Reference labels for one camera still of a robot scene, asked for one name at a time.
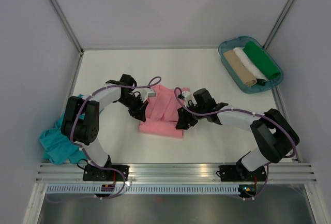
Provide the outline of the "pink t shirt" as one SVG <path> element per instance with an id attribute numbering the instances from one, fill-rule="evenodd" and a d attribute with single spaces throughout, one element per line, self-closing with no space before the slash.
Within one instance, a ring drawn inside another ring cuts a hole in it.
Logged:
<path id="1" fill-rule="evenodd" d="M 183 130 L 176 129 L 177 110 L 181 105 L 177 102 L 174 89 L 161 84 L 153 86 L 156 96 L 148 99 L 145 110 L 146 121 L 139 124 L 139 132 L 171 138 L 183 137 Z"/>

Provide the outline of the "teal t shirt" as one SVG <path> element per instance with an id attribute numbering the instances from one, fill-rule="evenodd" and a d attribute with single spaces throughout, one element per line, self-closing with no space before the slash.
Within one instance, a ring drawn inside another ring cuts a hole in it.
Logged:
<path id="1" fill-rule="evenodd" d="M 71 164 L 75 164 L 81 159 L 86 159 L 85 154 L 76 145 L 72 144 L 66 136 L 62 135 L 63 118 L 64 113 L 56 121 L 53 128 L 43 131 L 39 136 L 39 142 L 44 148 L 43 159 L 54 165 L 61 165 L 67 160 Z"/>

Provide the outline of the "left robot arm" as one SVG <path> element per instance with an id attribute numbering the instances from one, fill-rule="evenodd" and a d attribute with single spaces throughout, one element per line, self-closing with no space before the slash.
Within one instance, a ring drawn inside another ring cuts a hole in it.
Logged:
<path id="1" fill-rule="evenodd" d="M 123 74 L 84 97 L 71 96 L 65 108 L 61 133 L 85 155 L 83 180 L 86 182 L 125 181 L 126 176 L 112 166 L 110 155 L 99 139 L 99 115 L 112 103 L 121 103 L 136 120 L 146 121 L 148 98 L 156 92 L 151 86 L 137 86 L 135 79 Z"/>

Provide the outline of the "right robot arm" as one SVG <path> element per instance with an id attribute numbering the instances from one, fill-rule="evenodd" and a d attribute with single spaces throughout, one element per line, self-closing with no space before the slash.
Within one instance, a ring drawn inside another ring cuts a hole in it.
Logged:
<path id="1" fill-rule="evenodd" d="M 267 179 L 266 167 L 282 159 L 296 156 L 299 136 L 276 109 L 256 113 L 235 108 L 227 103 L 217 103 L 205 88 L 194 93 L 180 88 L 174 90 L 180 105 L 177 110 L 176 129 L 187 130 L 199 120 L 251 133 L 257 148 L 241 157 L 233 166 L 220 166 L 219 177 L 223 182 L 252 182 Z"/>

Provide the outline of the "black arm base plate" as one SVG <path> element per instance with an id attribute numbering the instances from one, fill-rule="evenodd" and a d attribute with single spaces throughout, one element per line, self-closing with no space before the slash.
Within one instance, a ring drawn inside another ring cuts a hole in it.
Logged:
<path id="1" fill-rule="evenodd" d="M 112 169 L 119 170 L 127 180 L 129 175 L 129 166 L 128 165 L 113 165 Z M 122 182 L 122 176 L 115 171 L 110 170 L 101 170 L 92 165 L 86 165 L 83 173 L 83 181 L 85 182 Z"/>

